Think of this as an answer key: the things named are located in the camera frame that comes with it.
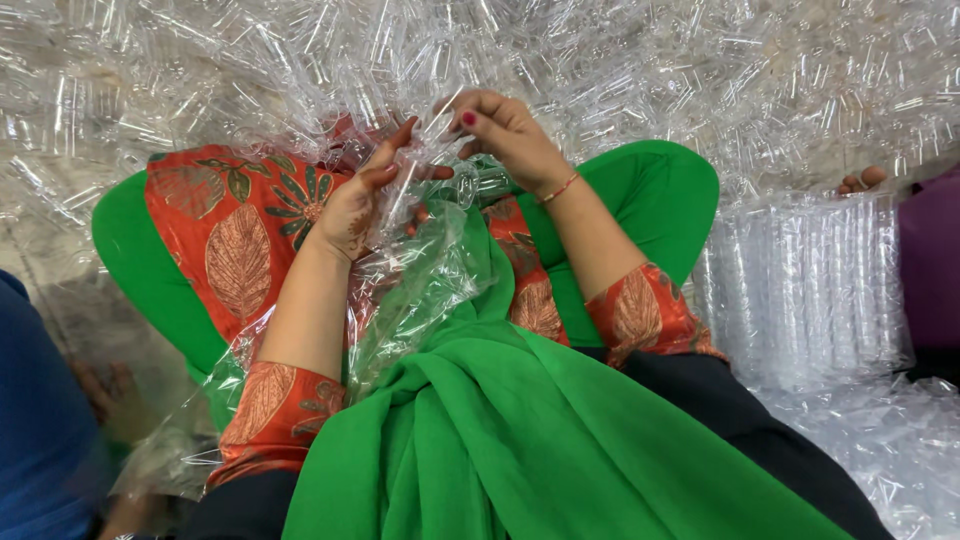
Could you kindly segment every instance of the woman's right hand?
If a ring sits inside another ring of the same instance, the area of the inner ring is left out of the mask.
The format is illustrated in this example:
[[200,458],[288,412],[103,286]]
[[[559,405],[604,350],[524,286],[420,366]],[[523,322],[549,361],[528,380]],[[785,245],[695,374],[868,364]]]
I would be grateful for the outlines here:
[[461,160],[491,154],[520,187],[541,199],[573,176],[573,167],[522,101],[491,90],[469,90],[458,94],[452,106],[450,129],[462,127],[475,137],[460,150]]

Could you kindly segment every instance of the leaf print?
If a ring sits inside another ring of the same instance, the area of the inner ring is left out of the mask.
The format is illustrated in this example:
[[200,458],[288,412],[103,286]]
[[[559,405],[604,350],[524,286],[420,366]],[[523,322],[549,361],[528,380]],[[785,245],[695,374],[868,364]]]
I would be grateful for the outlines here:
[[227,173],[227,187],[230,188],[233,198],[241,205],[247,202],[247,197],[250,197],[250,177],[236,169],[230,169]]
[[274,195],[276,195],[279,200],[283,201],[291,209],[303,211],[303,207],[298,205],[296,201],[291,199],[290,196],[284,193],[279,187],[271,185],[270,190],[273,191]]
[[526,246],[531,249],[535,249],[537,246],[534,245],[534,237],[526,233],[510,233],[510,236],[514,238],[520,245]]
[[516,208],[516,199],[511,197],[510,199],[504,199],[497,203],[494,203],[485,209],[483,209],[484,215],[489,215],[493,219],[498,219],[500,221],[507,221],[514,216],[514,209]]
[[300,408],[317,415],[299,422],[291,429],[291,435],[298,437],[305,434],[316,434],[334,413],[343,408],[346,389],[341,385],[334,386],[328,380],[317,384],[317,399],[300,401]]
[[560,339],[562,323],[550,280],[523,287],[510,308],[510,322],[547,339]]
[[300,218],[297,221],[291,221],[290,223],[285,224],[283,227],[280,227],[280,234],[284,236],[289,236],[300,230],[300,227],[306,225],[306,219]]
[[277,167],[287,171],[290,174],[297,174],[297,167],[290,158],[286,156],[267,156],[267,159],[276,163]]
[[198,165],[203,165],[204,167],[213,167],[215,169],[219,169],[220,167],[230,166],[229,163],[225,163],[223,161],[217,160],[216,158],[209,158],[206,160],[195,160],[194,163],[197,163]]
[[297,234],[297,237],[294,238],[294,251],[300,250],[300,246],[303,245],[303,240],[305,240],[307,234],[310,233],[310,229],[313,229],[313,224],[308,221],[306,225],[303,226],[303,229],[300,229],[300,234]]
[[297,184],[296,181],[294,181],[294,179],[290,178],[289,176],[283,173],[280,173],[280,181],[283,182],[283,185],[285,185],[286,188],[289,189],[290,192],[294,194],[294,197],[297,197],[297,200],[300,201],[301,204],[303,204],[304,206],[307,206],[310,204],[310,202],[306,200],[306,193],[303,193],[303,189],[300,187],[299,184]]
[[158,168],[149,173],[147,182],[168,206],[193,219],[210,213],[226,192],[220,175],[201,167]]
[[249,443],[274,418],[294,387],[297,369],[273,362],[254,362],[247,374],[237,412],[220,437],[224,446]]
[[620,294],[613,301],[613,335],[635,348],[653,347],[663,330],[660,305],[653,288],[640,271],[627,274]]
[[288,210],[288,209],[280,209],[280,208],[277,208],[277,207],[266,207],[266,208],[263,209],[263,211],[267,212],[267,213],[270,214],[270,215],[274,215],[274,216],[276,216],[276,217],[301,217],[301,216],[303,216],[303,212],[302,212],[302,211],[293,211],[293,210]]
[[306,168],[306,194],[310,197],[311,203],[317,202],[317,168]]
[[497,238],[496,244],[500,246],[503,253],[510,260],[510,265],[514,267],[514,274],[518,277],[526,276],[537,268],[537,256],[530,250],[523,249],[514,242],[504,238]]
[[267,168],[267,165],[264,165],[263,163],[250,163],[250,162],[246,162],[246,163],[244,163],[243,167],[244,167],[245,169],[249,170],[249,171],[253,171],[253,172],[255,172],[255,173],[260,173],[260,174],[262,174],[263,176],[265,176],[265,177],[267,177],[267,178],[273,178],[273,177],[274,177],[274,175],[270,172],[270,169]]
[[270,290],[270,238],[254,206],[241,206],[213,227],[205,259],[213,294],[246,323]]
[[316,199],[316,201],[317,201],[318,203],[319,203],[320,201],[326,200],[326,191],[327,191],[328,189],[330,189],[330,181],[332,181],[332,180],[333,180],[333,177],[330,176],[330,175],[328,175],[328,174],[321,175],[321,177],[320,177],[320,184],[317,185],[317,199]]

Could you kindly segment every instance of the bracelet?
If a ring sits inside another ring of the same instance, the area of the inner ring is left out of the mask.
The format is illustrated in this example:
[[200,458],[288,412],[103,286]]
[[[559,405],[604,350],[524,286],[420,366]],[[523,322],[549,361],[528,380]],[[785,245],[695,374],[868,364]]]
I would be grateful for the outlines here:
[[566,181],[566,184],[564,184],[560,189],[554,191],[553,193],[550,193],[549,195],[547,195],[546,197],[543,197],[542,199],[538,198],[536,200],[537,204],[542,205],[543,203],[548,203],[552,201],[554,197],[566,191],[566,189],[570,187],[571,184],[573,184],[573,181],[577,180],[578,176],[580,176],[580,173],[573,173],[573,176],[570,177],[570,180]]

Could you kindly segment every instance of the sleeve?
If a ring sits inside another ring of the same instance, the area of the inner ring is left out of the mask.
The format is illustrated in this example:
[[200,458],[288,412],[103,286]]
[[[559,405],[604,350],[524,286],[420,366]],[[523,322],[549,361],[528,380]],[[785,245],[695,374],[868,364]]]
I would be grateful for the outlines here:
[[648,262],[586,303],[617,369],[632,351],[727,357],[710,344],[710,330],[690,312],[680,288]]
[[224,464],[206,489],[271,470],[299,473],[320,428],[343,408],[336,380],[284,364],[258,361],[233,420],[220,437]]

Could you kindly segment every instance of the foot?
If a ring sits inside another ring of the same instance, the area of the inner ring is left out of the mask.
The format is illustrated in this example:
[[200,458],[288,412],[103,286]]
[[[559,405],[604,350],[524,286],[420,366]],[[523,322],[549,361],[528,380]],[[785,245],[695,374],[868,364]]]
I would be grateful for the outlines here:
[[887,173],[884,172],[883,169],[876,165],[871,165],[863,169],[863,172],[860,173],[860,178],[856,178],[856,176],[852,174],[845,176],[843,183],[840,184],[840,187],[837,187],[837,193],[849,195],[851,193],[866,191],[883,182],[886,178]]

